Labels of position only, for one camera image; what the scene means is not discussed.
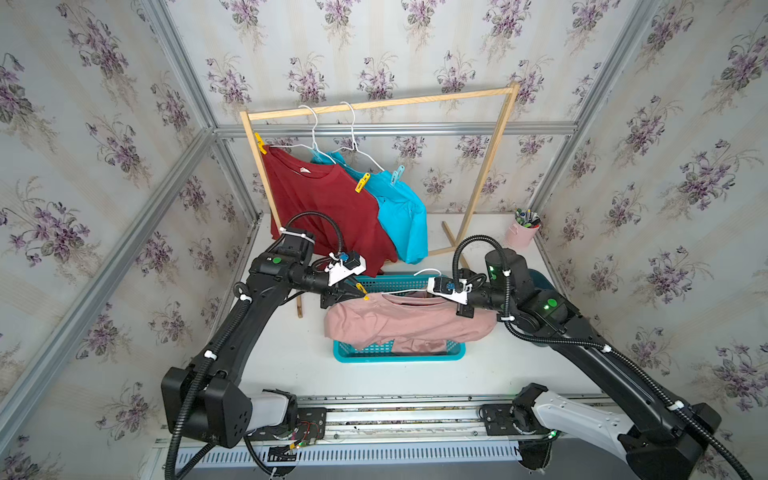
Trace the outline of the white wire hanger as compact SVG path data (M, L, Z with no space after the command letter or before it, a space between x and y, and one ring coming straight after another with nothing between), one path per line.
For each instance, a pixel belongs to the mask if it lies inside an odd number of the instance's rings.
M427 294L429 278L443 276L436 268L424 268L414 272L395 272L379 278L382 292L393 295Z

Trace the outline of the pink t-shirt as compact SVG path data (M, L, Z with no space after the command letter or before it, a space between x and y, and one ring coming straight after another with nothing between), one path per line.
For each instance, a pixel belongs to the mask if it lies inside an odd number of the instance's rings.
M382 293L330 307L324 319L325 336L356 350L392 344L396 354L442 353L449 342L479 341L497 324L495 312L476 310L460 317L456 304L440 297L394 296Z

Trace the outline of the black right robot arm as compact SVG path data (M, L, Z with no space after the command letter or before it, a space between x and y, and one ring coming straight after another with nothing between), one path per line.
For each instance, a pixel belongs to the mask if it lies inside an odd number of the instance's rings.
M550 287L537 286L522 255L488 235L471 235L456 245L451 270L437 290L456 303L459 315L469 317L478 309L496 313L515 338L553 349L621 410L610 414L573 404L531 383L488 426L573 435L614 454L640 479L687 479L708 450L717 452L739 478L750 478L716 438L721 417L710 405L692 404L654 380L606 341L573 303Z

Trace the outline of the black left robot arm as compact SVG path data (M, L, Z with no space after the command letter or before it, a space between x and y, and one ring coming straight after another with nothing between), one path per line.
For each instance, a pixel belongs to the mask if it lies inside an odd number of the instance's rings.
M316 235L296 225L312 217L326 221L336 235L326 271L312 261ZM304 293L319 295L324 308L364 295L348 281L364 271L364 259L345 251L341 228L330 216L302 212L278 232L277 240L252 261L246 280L233 285L235 303L212 338L186 367L170 368L161 380L171 435L167 479L183 479L213 448L233 448L247 439L254 407L240 382L280 306Z

